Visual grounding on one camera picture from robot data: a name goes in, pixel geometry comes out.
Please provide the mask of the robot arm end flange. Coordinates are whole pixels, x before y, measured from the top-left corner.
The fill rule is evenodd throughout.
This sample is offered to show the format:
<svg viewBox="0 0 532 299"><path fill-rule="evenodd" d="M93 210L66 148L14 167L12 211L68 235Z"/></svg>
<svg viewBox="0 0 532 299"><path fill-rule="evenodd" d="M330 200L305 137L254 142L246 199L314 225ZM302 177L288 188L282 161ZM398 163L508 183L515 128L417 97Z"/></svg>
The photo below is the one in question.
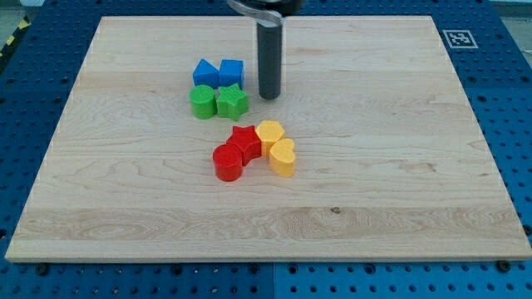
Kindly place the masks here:
<svg viewBox="0 0 532 299"><path fill-rule="evenodd" d="M305 0L239 0L242 4L262 10L279 12L283 17L295 15Z"/></svg>

